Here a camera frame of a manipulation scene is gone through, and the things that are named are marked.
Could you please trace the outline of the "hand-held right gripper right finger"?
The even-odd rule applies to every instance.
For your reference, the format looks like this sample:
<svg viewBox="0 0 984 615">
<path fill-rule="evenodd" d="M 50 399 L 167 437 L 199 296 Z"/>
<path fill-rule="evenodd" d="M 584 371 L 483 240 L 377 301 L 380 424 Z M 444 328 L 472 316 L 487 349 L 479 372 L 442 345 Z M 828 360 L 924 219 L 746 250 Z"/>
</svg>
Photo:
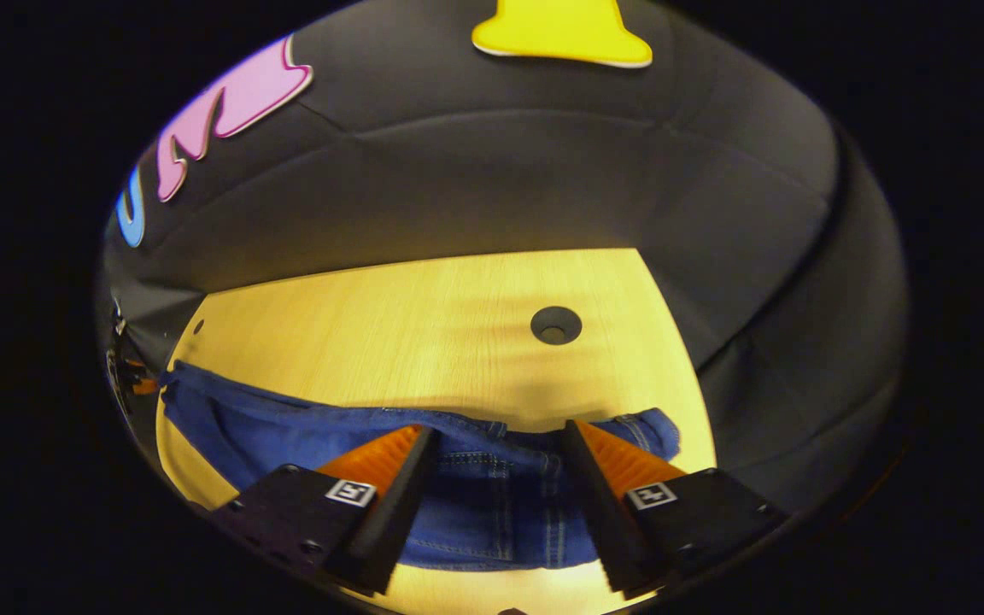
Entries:
<svg viewBox="0 0 984 615">
<path fill-rule="evenodd" d="M 625 598 L 717 577 L 788 527 L 726 471 L 680 470 L 596 425 L 567 421 L 562 451 L 606 582 Z"/>
</svg>

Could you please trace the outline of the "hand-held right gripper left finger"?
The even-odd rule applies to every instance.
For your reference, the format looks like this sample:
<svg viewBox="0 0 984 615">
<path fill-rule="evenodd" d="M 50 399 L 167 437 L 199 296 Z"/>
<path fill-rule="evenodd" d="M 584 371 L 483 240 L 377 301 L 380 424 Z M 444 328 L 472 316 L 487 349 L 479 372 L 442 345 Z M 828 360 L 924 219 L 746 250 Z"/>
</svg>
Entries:
<svg viewBox="0 0 984 615">
<path fill-rule="evenodd" d="M 420 507 L 440 432 L 406 425 L 309 470 L 286 463 L 210 513 L 294 577 L 382 595 Z"/>
</svg>

